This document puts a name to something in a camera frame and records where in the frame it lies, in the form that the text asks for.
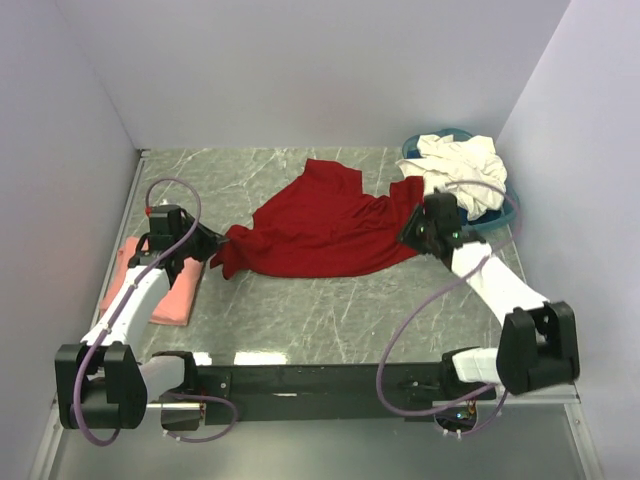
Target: red cloth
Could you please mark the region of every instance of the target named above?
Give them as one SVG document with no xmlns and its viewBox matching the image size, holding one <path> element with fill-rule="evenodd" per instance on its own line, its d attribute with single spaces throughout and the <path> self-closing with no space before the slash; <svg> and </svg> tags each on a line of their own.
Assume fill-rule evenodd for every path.
<svg viewBox="0 0 640 480">
<path fill-rule="evenodd" d="M 273 277 L 355 277 L 416 255 L 396 241 L 422 202 L 422 177 L 391 184 L 391 196 L 362 192 L 362 172 L 308 159 L 304 172 L 240 225 L 211 260 L 224 278 L 239 270 Z"/>
</svg>

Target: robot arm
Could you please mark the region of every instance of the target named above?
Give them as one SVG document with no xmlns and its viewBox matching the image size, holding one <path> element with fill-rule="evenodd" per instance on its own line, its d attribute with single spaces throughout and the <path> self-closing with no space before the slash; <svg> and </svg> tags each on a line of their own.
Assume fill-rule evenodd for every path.
<svg viewBox="0 0 640 480">
<path fill-rule="evenodd" d="M 140 273 L 174 246 L 194 223 L 193 217 L 176 205 L 151 207 L 148 216 L 150 231 L 129 260 L 124 284 L 111 306 L 81 343 L 63 345 L 56 354 L 58 404 L 65 428 L 78 426 L 71 406 L 79 366 L 105 329 L 108 334 L 92 357 L 81 386 L 81 409 L 89 428 L 135 428 L 148 402 L 174 388 L 188 390 L 195 383 L 196 367 L 189 353 L 161 352 L 138 365 L 136 349 L 154 309 L 182 271 L 184 260 L 205 261 L 228 240 L 198 224 L 188 241 L 136 282 Z M 145 241 L 148 248 L 143 250 Z M 133 293 L 118 314 L 118 306 L 132 285 Z M 115 323 L 108 329 L 114 315 Z"/>
<path fill-rule="evenodd" d="M 468 348 L 446 354 L 457 380 L 503 384 L 517 395 L 559 383 L 580 373 L 575 318 L 563 302 L 550 303 L 526 285 L 475 231 L 462 230 L 451 193 L 434 193 L 416 207 L 399 241 L 442 260 L 462 278 L 483 259 L 467 284 L 502 326 L 498 348 Z"/>
</svg>

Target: black base bar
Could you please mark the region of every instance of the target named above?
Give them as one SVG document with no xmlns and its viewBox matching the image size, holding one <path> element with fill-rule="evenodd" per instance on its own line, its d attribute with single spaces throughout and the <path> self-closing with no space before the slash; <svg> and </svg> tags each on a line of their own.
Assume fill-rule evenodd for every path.
<svg viewBox="0 0 640 480">
<path fill-rule="evenodd" d="M 399 408 L 422 410 L 481 386 L 451 377 L 446 364 L 443 359 L 437 363 L 387 365 L 383 377 L 386 398 Z M 193 390 L 230 400 L 238 407 L 241 421 L 395 417 L 376 395 L 377 368 L 377 364 L 198 366 L 199 385 Z M 495 390 L 478 397 L 495 398 Z M 230 419 L 227 407 L 207 404 L 206 425 L 227 424 Z"/>
</svg>

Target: pink towel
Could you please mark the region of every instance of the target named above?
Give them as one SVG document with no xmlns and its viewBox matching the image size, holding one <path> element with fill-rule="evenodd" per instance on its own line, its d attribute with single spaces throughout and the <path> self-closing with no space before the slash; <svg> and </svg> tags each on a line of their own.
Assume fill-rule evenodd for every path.
<svg viewBox="0 0 640 480">
<path fill-rule="evenodd" d="M 138 239 L 135 237 L 127 238 L 124 247 L 118 250 L 116 257 L 116 275 L 111 282 L 111 286 L 107 294 L 100 302 L 100 315 L 104 315 L 113 299 L 120 291 L 127 274 L 127 263 L 136 252 Z M 186 327 L 189 323 L 189 314 L 191 313 L 191 305 L 196 294 L 196 287 L 200 274 L 202 273 L 202 263 L 196 262 L 192 258 L 184 261 L 184 268 L 169 293 L 160 300 L 160 303 L 153 311 L 151 323 L 159 325 L 174 325 Z"/>
</svg>

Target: marble table surface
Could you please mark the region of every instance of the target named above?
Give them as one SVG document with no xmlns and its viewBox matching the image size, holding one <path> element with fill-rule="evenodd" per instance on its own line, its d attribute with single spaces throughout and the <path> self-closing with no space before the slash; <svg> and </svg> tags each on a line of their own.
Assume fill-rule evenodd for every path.
<svg viewBox="0 0 640 480">
<path fill-rule="evenodd" d="M 202 197 L 202 222 L 224 233 L 232 224 L 251 226 L 252 212 L 300 175 L 307 158 L 360 169 L 365 192 L 385 195 L 391 182 L 402 179 L 395 165 L 400 157 L 399 148 L 145 151 L 124 237 L 148 229 L 144 193 L 157 178 L 192 183 Z M 159 185 L 152 200 L 195 211 L 190 193 L 179 185 Z M 486 237 L 494 243 L 508 235 L 504 228 Z M 499 255 L 522 275 L 513 244 Z M 184 349 L 208 354 L 214 364 L 373 363 L 402 319 L 453 279 L 440 262 L 424 256 L 358 278 L 281 279 L 240 272 L 227 281 L 220 268 L 207 268 L 189 325 L 149 324 L 138 357 Z M 457 348 L 497 346 L 499 337 L 497 319 L 465 285 L 423 310 L 390 361 L 437 361 Z"/>
</svg>

